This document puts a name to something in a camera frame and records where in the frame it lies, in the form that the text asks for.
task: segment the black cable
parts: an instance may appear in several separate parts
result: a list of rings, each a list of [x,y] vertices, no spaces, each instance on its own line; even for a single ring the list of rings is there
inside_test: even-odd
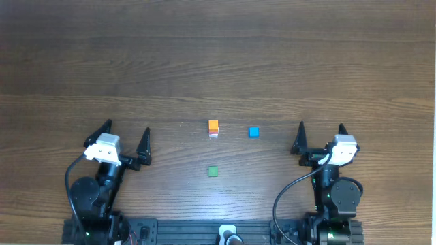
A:
[[[353,178],[350,178],[350,177],[339,177],[339,178],[337,178],[337,179],[335,180],[335,182],[338,182],[338,181],[340,181],[340,180],[348,180],[348,181],[350,181],[350,182],[353,182],[353,183],[357,186],[357,188],[359,188],[360,196],[361,196],[361,197],[363,196],[363,186],[362,186],[361,183],[359,183],[359,181],[357,181],[357,180],[355,180],[355,179],[353,179]]]
[[[69,189],[69,173],[71,172],[71,169],[73,169],[73,167],[84,158],[85,158],[85,155],[81,154],[80,157],[78,157],[76,160],[74,160],[74,162],[72,162],[71,165],[68,167],[68,169],[65,173],[65,188],[67,189],[68,201],[69,201],[69,204],[71,205],[71,209],[73,210],[74,218],[76,218],[77,224],[79,226],[79,232],[81,232],[81,234],[83,235],[84,243],[85,243],[85,245],[87,245],[86,233],[84,231],[82,222],[80,222],[79,216],[77,215],[76,209],[74,208],[73,200],[71,198],[71,191]]]
[[[298,179],[296,179],[296,180],[294,180],[294,181],[292,181],[290,184],[288,184],[285,188],[283,188],[283,190],[281,190],[281,192],[277,195],[277,197],[276,197],[276,199],[275,199],[275,201],[274,201],[274,206],[272,207],[272,219],[274,220],[274,224],[275,224],[275,227],[280,231],[280,233],[281,233],[281,235],[284,237],[284,238],[286,238],[288,241],[290,241],[291,243],[293,243],[293,245],[300,245],[300,244],[297,244],[297,243],[295,243],[294,241],[292,241],[291,240],[291,238],[289,238],[281,229],[280,229],[280,226],[279,226],[279,223],[277,222],[277,214],[276,214],[276,209],[277,209],[277,204],[279,203],[279,200],[280,200],[280,198],[281,198],[281,196],[289,189],[289,188],[291,188],[293,185],[295,185],[296,183],[298,183],[298,182],[300,182],[301,180],[304,180],[304,179],[306,179],[306,178],[308,178],[308,177],[310,177],[310,176],[312,176],[312,175],[314,175],[314,174],[316,174],[316,173],[318,173],[318,172],[320,172],[320,171],[322,171],[326,166],[327,166],[327,164],[330,162],[330,160],[331,160],[331,158],[332,158],[332,155],[333,155],[333,153],[331,152],[331,150],[330,150],[330,152],[328,153],[328,158],[327,158],[327,161],[321,166],[321,167],[319,167],[317,170],[314,170],[314,171],[312,171],[312,172],[310,172],[310,173],[308,173],[308,174],[306,174],[306,175],[304,175],[304,176],[301,176],[301,177],[299,177]]]

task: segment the brown wooden tabletop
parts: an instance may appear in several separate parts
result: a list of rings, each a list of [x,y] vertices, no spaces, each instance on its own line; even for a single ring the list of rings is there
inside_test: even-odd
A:
[[[268,221],[310,170],[289,152],[300,120],[313,147],[342,122],[366,244],[429,244],[434,85],[433,1],[3,0],[0,242],[61,241],[65,170],[111,118],[132,155],[151,128],[152,165],[117,197],[128,216]],[[278,215],[313,205],[304,181]]]

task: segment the blue cube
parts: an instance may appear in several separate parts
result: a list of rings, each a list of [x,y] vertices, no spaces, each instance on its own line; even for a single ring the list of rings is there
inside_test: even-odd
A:
[[[248,136],[251,139],[259,138],[259,127],[250,127],[248,130]]]

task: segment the green cube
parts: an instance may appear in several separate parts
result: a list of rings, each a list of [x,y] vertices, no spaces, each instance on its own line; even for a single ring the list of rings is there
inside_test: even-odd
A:
[[[209,177],[218,177],[218,167],[209,167]]]

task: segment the wood grain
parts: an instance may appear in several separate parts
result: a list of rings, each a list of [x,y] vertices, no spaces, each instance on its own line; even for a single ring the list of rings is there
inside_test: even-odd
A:
[[[0,242],[59,243],[63,175],[107,118],[153,164],[116,208],[165,220],[270,220],[307,173],[300,120],[323,146],[345,123],[362,151],[367,244],[431,239],[434,1],[0,1]],[[219,139],[207,120],[220,120]],[[249,140],[249,126],[260,139]],[[207,167],[219,177],[207,177]],[[72,180],[93,175],[83,162]],[[279,204],[312,211],[309,183]]]

